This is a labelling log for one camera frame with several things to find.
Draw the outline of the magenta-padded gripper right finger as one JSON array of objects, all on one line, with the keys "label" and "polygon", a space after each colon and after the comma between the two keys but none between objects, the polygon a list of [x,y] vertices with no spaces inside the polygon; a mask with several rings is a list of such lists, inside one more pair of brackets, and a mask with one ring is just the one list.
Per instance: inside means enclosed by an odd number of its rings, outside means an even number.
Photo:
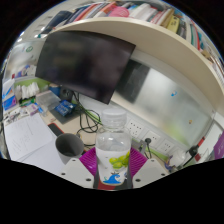
[{"label": "magenta-padded gripper right finger", "polygon": [[132,148],[129,156],[128,187],[140,188],[168,176],[167,170],[155,159],[147,159]]}]

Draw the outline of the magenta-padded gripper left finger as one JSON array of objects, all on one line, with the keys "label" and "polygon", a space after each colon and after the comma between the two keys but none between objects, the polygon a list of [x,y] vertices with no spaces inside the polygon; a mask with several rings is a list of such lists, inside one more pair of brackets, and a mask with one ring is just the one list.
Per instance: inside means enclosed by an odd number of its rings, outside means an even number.
[{"label": "magenta-padded gripper left finger", "polygon": [[80,158],[72,158],[59,176],[84,188],[93,188],[97,174],[97,157],[94,148]]}]

